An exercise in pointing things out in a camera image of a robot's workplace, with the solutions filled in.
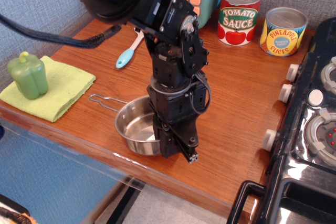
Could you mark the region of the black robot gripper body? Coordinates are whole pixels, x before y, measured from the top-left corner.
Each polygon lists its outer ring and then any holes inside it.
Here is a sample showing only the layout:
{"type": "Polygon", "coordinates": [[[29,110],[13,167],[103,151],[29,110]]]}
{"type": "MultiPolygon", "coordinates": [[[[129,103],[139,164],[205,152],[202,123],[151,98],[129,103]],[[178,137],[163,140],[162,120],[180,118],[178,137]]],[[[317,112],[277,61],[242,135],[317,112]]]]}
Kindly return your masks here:
{"type": "Polygon", "coordinates": [[[208,88],[201,82],[179,95],[160,93],[148,86],[150,106],[162,121],[164,131],[172,131],[188,163],[198,160],[196,148],[199,144],[196,120],[203,114],[209,102],[206,101],[208,88]]]}

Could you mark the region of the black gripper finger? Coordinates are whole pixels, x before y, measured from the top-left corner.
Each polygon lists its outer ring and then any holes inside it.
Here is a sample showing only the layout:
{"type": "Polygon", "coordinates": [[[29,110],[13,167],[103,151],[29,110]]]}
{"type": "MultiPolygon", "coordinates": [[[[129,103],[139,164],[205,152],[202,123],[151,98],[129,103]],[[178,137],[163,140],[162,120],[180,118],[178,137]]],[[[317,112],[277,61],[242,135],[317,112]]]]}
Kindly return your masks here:
{"type": "Polygon", "coordinates": [[[160,130],[160,150],[161,155],[164,158],[169,158],[181,152],[176,137],[172,131],[160,130]]]}
{"type": "Polygon", "coordinates": [[[155,139],[162,142],[162,131],[163,131],[162,121],[155,113],[152,121],[153,121],[153,132],[155,139]]]}

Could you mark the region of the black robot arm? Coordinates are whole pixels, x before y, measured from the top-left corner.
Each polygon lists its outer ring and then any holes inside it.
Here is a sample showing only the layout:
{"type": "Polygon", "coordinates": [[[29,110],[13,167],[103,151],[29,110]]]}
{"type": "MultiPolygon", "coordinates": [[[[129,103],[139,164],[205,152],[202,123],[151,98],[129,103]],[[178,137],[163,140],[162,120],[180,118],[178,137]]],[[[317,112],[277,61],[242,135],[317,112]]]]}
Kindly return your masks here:
{"type": "Polygon", "coordinates": [[[202,70],[208,50],[193,6],[187,0],[81,1],[95,19],[144,32],[153,71],[147,91],[161,154],[180,152],[188,162],[196,161],[196,120],[209,107],[211,89],[202,70]]]}

